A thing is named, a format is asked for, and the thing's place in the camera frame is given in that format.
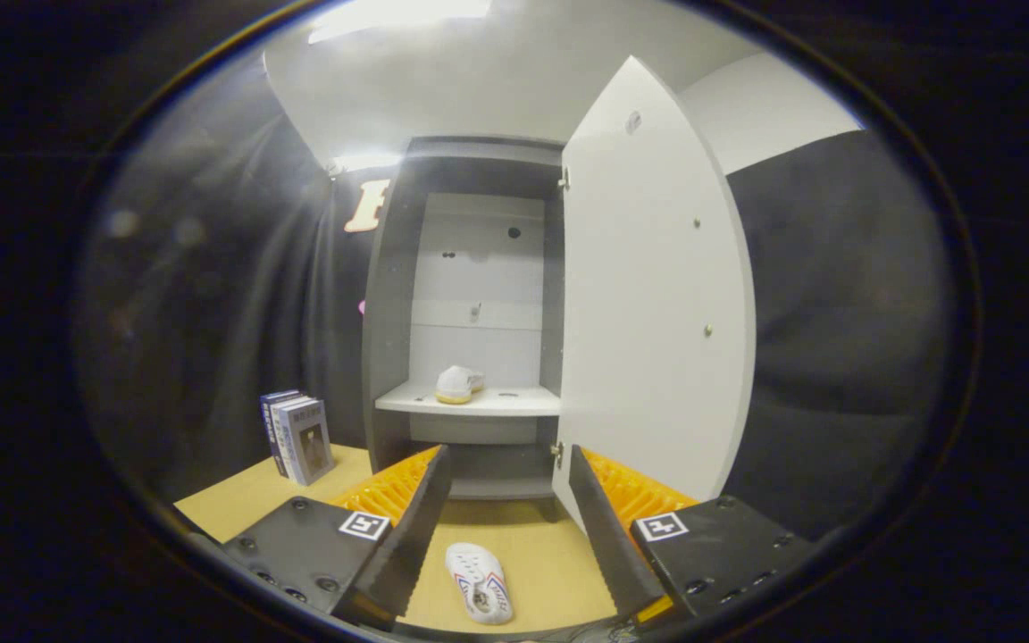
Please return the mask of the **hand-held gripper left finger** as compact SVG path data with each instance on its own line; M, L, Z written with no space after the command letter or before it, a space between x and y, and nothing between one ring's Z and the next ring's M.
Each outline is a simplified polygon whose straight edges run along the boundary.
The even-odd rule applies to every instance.
M330 501L292 497L224 553L306 609L387 630L409 610L450 486L448 446L426 448Z

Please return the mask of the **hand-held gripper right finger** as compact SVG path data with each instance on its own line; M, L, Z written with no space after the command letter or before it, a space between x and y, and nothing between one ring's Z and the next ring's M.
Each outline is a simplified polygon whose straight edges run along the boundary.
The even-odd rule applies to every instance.
M732 496L697 502L574 445L577 521L620 617L634 626L715 626L774 596L814 545Z

